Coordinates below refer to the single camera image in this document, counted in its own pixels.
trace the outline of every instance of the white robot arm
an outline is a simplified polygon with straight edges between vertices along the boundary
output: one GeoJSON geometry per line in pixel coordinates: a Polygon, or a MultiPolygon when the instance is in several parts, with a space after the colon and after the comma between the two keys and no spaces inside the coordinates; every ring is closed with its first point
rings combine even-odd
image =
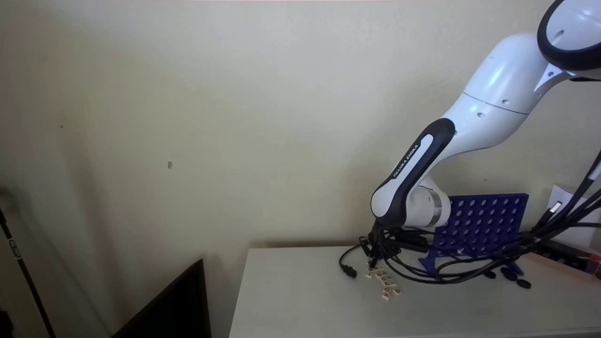
{"type": "Polygon", "coordinates": [[[556,0],[537,33],[509,35],[479,65],[455,105],[410,146],[374,191],[376,227],[444,225],[449,197],[429,176],[445,157],[511,136],[560,80],[601,78],[601,1],[556,0]]]}

